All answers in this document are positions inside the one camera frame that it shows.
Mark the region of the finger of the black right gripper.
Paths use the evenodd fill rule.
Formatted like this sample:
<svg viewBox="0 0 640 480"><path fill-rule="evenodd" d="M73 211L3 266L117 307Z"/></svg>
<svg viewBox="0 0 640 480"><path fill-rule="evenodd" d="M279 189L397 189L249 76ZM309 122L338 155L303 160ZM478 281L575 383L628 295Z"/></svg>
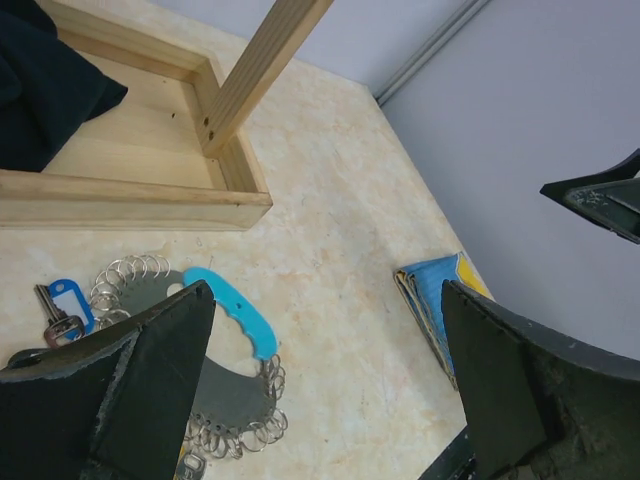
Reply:
<svg viewBox="0 0 640 480"><path fill-rule="evenodd" d="M639 150L602 172L545 184L540 193L590 223L639 243Z"/></svg>

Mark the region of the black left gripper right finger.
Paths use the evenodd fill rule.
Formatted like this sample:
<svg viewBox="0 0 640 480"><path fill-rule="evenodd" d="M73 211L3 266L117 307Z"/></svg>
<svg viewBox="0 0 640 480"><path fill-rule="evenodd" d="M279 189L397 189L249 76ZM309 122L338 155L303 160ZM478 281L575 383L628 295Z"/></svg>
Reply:
<svg viewBox="0 0 640 480"><path fill-rule="evenodd" d="M639 363L447 281L442 311L481 479L636 479Z"/></svg>

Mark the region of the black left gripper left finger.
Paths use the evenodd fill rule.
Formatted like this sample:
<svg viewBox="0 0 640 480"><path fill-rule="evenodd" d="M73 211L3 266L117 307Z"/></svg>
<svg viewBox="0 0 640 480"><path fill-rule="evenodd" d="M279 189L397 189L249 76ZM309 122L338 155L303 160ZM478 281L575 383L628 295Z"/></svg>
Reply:
<svg viewBox="0 0 640 480"><path fill-rule="evenodd" d="M215 313L198 281L1 371L4 479L170 479Z"/></svg>

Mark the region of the blue key tag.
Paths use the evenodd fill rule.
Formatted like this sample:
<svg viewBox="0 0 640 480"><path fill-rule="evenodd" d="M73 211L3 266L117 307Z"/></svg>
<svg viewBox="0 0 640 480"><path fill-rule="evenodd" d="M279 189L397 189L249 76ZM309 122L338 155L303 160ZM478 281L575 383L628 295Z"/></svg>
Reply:
<svg viewBox="0 0 640 480"><path fill-rule="evenodd" d="M78 316L90 334L95 325L95 318L79 285L71 279L58 279L48 285L53 303L70 316Z"/></svg>

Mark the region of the blue yellow booklet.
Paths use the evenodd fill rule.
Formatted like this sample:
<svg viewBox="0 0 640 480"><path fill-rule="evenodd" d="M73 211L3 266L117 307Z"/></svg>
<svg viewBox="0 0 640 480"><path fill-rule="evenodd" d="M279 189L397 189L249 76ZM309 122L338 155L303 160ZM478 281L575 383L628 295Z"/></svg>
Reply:
<svg viewBox="0 0 640 480"><path fill-rule="evenodd" d="M393 278L441 368L457 391L442 313L443 283L460 281L483 296L492 298L489 290L463 252L400 267L394 272Z"/></svg>

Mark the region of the wooden clothes rack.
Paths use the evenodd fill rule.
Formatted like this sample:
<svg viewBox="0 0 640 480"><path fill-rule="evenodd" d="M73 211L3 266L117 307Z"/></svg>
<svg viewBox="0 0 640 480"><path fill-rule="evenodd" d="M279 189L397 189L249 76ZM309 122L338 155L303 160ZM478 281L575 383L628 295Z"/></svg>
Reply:
<svg viewBox="0 0 640 480"><path fill-rule="evenodd" d="M145 1L46 1L62 41L125 84L40 173L3 171L6 228L246 230L272 199L243 122L329 9L278 1L229 74Z"/></svg>

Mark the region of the dark navy garment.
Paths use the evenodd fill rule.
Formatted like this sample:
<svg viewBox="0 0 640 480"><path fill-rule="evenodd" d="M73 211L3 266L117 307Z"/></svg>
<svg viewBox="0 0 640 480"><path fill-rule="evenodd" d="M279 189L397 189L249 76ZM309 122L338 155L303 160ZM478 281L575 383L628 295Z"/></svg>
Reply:
<svg viewBox="0 0 640 480"><path fill-rule="evenodd" d="M41 172L128 88L59 39L34 1L1 3L1 167Z"/></svg>

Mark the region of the aluminium corner rail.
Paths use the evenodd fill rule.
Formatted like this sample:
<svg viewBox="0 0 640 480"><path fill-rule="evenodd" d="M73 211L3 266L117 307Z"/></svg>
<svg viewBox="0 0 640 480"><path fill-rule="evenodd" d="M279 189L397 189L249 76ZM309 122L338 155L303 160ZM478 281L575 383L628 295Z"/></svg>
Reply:
<svg viewBox="0 0 640 480"><path fill-rule="evenodd" d="M489 0L464 1L375 92L374 99L378 106L383 107L388 103L489 3Z"/></svg>

